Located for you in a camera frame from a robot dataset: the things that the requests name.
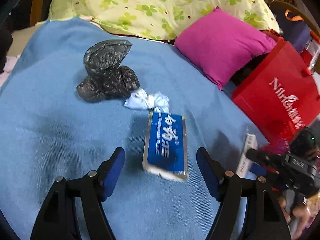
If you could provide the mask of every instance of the yellow floral pillow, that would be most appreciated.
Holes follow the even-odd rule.
[[[264,0],[52,0],[49,18],[89,16],[111,33],[171,40],[216,6],[259,30],[279,32]]]

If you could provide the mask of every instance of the pink pillow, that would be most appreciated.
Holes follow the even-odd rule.
[[[216,7],[186,28],[174,44],[223,90],[237,70],[254,57],[269,53],[276,41]]]

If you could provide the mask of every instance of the blue blanket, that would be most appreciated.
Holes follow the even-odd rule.
[[[219,203],[209,195],[196,150],[205,147],[225,168],[235,170],[247,128],[260,134],[174,46],[127,38],[133,46],[123,65],[135,71],[146,92],[160,91],[169,97],[172,113],[186,117],[189,180],[169,181],[144,172],[148,111],[127,109],[124,99],[86,103],[76,92],[87,76],[85,51],[117,38],[78,18],[47,22],[0,90],[0,209],[22,240],[29,239],[57,175],[82,177],[108,160],[117,146],[124,148],[126,160],[113,195],[103,203],[116,238],[203,240]],[[83,239],[88,239],[78,202],[77,208]]]

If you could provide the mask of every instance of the tied plastic bag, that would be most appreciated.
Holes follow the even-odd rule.
[[[148,95],[142,88],[134,91],[124,103],[131,109],[153,109],[155,113],[169,113],[169,98],[160,92]]]
[[[88,76],[77,86],[77,92],[87,102],[126,97],[140,87],[134,71],[119,66],[132,44],[127,40],[101,41],[84,54]]]

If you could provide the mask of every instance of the snack wrapper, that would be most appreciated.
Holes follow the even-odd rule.
[[[185,117],[149,113],[142,167],[165,179],[189,178]]]

